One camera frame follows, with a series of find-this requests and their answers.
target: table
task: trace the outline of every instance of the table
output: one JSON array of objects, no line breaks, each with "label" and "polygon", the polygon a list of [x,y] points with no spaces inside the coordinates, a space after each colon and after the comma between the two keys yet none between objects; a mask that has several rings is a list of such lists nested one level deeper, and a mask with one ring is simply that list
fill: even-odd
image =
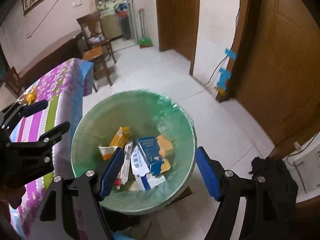
[{"label": "table", "polygon": [[19,73],[26,82],[25,86],[31,86],[43,75],[70,58],[82,58],[77,42],[83,36],[81,30],[73,31],[41,51]]},{"label": "table", "polygon": [[11,225],[26,239],[37,209],[54,176],[73,178],[70,149],[73,135],[82,118],[83,96],[92,92],[93,63],[78,58],[69,59],[35,82],[35,102],[47,100],[48,107],[27,118],[23,117],[10,135],[12,142],[35,142],[53,127],[68,121],[70,130],[52,147],[54,171],[27,185],[18,209],[10,208]]}]

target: broom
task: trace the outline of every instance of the broom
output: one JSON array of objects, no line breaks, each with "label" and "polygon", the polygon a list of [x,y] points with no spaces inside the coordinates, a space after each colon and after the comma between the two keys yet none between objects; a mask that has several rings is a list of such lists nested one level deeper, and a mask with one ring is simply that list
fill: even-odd
[{"label": "broom", "polygon": [[140,16],[140,22],[141,22],[141,33],[142,33],[142,39],[138,41],[138,45],[141,49],[152,47],[152,41],[146,37],[146,27],[144,25],[144,9],[139,10],[139,16]]}]

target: blue box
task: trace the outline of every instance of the blue box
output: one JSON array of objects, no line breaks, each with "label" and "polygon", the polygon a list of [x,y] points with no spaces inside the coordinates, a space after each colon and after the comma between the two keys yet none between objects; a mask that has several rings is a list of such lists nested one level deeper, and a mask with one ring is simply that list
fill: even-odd
[{"label": "blue box", "polygon": [[161,173],[164,158],[159,155],[160,148],[154,137],[137,138],[137,145],[153,176]]}]

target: white packaging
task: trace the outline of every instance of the white packaging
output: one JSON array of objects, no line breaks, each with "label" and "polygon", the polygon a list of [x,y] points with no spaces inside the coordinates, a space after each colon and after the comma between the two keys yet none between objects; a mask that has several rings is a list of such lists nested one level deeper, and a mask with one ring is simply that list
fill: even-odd
[{"label": "white packaging", "polygon": [[165,176],[160,174],[158,176],[153,176],[151,173],[147,173],[145,176],[135,176],[136,182],[138,184],[139,190],[147,190],[158,186],[159,184],[165,182]]},{"label": "white packaging", "polygon": [[124,185],[128,181],[132,146],[133,146],[133,142],[127,141],[124,147],[124,163],[122,165],[121,174],[120,174],[122,185]]},{"label": "white packaging", "polygon": [[131,168],[135,176],[143,177],[150,172],[139,147],[136,146],[131,155]]}]

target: wall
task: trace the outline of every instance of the wall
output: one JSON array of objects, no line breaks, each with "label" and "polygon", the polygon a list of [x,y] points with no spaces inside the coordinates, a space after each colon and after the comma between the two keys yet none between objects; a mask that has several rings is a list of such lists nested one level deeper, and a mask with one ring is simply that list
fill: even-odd
[{"label": "wall", "polygon": [[[230,49],[236,30],[239,0],[200,0],[199,28],[193,76],[206,84],[219,62]],[[219,74],[208,88],[214,91]]]},{"label": "wall", "polygon": [[9,66],[19,72],[45,47],[64,35],[79,29],[77,18],[96,10],[94,0],[82,0],[82,5],[72,8],[76,0],[60,0],[30,39],[26,36],[41,22],[56,0],[45,0],[25,17],[18,0],[0,27],[0,42]]},{"label": "wall", "polygon": [[158,36],[158,18],[157,18],[157,8],[156,0],[132,0],[134,17],[136,22],[136,30],[138,40],[141,39],[141,24],[139,18],[139,9],[143,8],[145,10],[145,25],[146,34],[149,37],[153,45],[159,49],[159,36]]}]

